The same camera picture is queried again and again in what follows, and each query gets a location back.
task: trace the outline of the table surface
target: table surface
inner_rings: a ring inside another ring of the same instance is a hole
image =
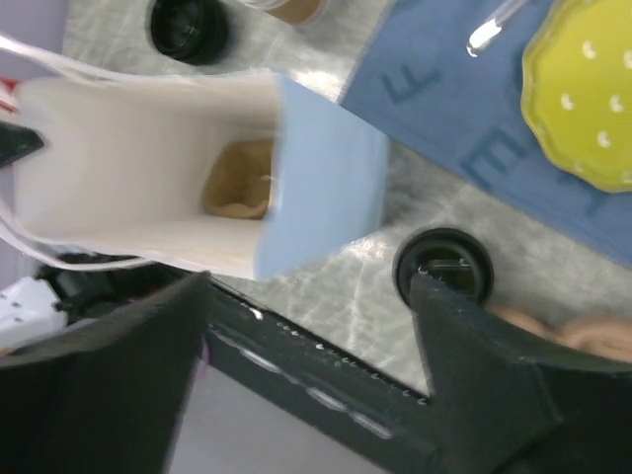
[[[114,71],[215,74],[268,67],[337,101],[390,0],[332,0],[303,30],[224,0],[235,44],[213,67],[154,52],[145,35],[148,0],[72,0],[65,53]],[[410,312],[391,279],[394,254],[420,228],[455,226],[489,249],[493,301],[559,325],[580,315],[632,317],[630,272],[485,195],[394,144],[384,228],[336,255],[266,282],[222,280],[306,329],[422,391],[426,377]]]

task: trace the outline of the light blue paper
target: light blue paper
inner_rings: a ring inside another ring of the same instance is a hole
[[[279,75],[284,110],[274,208],[256,278],[324,257],[379,229],[388,138],[337,104]]]
[[[478,58],[469,36],[505,0],[398,0],[343,107],[491,195],[632,266],[632,193],[555,168],[520,113],[521,57],[553,0],[531,0]]]

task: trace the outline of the black lid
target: black lid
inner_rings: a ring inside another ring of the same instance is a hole
[[[492,261],[481,243],[457,229],[439,228],[415,234],[398,250],[393,279],[410,302],[411,281],[425,273],[476,304],[489,298],[494,285]]]
[[[156,0],[149,38],[158,52],[191,65],[212,64],[229,41],[224,6],[218,0]]]

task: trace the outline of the jar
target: jar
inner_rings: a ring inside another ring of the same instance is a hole
[[[290,25],[305,25],[320,16],[327,0],[239,0]]]

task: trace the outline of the food item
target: food item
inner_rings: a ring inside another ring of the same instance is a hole
[[[206,212],[234,219],[262,219],[270,205],[273,139],[240,141],[221,152],[204,187]]]

